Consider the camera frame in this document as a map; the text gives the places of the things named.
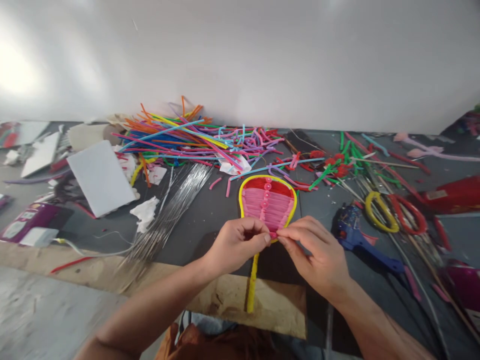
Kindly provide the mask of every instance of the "hand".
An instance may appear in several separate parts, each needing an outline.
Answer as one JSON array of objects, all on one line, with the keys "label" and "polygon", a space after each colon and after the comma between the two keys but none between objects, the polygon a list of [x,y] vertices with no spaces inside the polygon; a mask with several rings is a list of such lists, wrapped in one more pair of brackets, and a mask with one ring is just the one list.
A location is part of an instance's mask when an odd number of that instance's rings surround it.
[{"label": "hand", "polygon": [[[315,291],[332,305],[346,297],[353,280],[344,249],[317,219],[303,217],[276,233],[300,275]],[[297,241],[312,255],[306,255]]]},{"label": "hand", "polygon": [[215,277],[230,274],[270,246],[271,240],[269,229],[259,219],[229,220],[220,229],[204,260]]}]

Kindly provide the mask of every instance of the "red container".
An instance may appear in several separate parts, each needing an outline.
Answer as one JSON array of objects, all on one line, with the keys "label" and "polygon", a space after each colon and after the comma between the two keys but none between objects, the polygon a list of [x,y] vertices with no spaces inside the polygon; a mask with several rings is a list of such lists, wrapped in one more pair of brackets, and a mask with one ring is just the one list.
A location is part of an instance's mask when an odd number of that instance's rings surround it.
[{"label": "red container", "polygon": [[480,176],[470,176],[421,194],[437,214],[480,211]]}]

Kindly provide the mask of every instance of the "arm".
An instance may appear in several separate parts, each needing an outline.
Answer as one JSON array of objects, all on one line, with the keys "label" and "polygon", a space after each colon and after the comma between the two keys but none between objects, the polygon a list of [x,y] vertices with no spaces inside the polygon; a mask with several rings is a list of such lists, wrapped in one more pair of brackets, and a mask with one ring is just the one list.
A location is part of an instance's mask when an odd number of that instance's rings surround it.
[{"label": "arm", "polygon": [[202,289],[219,276],[238,270],[270,241],[269,230],[260,220],[227,221],[203,257],[129,299],[76,359],[138,359]]},{"label": "arm", "polygon": [[318,220],[304,217],[277,234],[300,275],[343,315],[365,359],[434,359],[350,277],[344,249]]}]

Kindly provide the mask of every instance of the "brown clothing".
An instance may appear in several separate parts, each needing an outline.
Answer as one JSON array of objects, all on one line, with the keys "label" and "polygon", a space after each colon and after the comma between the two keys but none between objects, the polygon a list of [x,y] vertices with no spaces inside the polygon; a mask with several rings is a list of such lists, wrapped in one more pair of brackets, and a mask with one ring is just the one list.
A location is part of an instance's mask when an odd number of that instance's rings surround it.
[{"label": "brown clothing", "polygon": [[155,360],[277,360],[281,359],[272,347],[270,333],[254,327],[239,325],[220,335],[206,336],[194,325],[187,326],[175,338],[179,326],[173,323],[166,331]]}]

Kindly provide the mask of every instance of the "person's left hand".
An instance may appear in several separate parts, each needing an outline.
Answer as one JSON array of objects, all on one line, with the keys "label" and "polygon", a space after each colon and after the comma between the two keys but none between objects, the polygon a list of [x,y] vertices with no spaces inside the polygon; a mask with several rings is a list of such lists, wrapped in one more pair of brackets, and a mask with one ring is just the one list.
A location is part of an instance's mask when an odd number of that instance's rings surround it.
[{"label": "person's left hand", "polygon": [[229,220],[203,258],[215,276],[230,274],[270,246],[271,240],[269,229],[259,219],[243,217]]}]

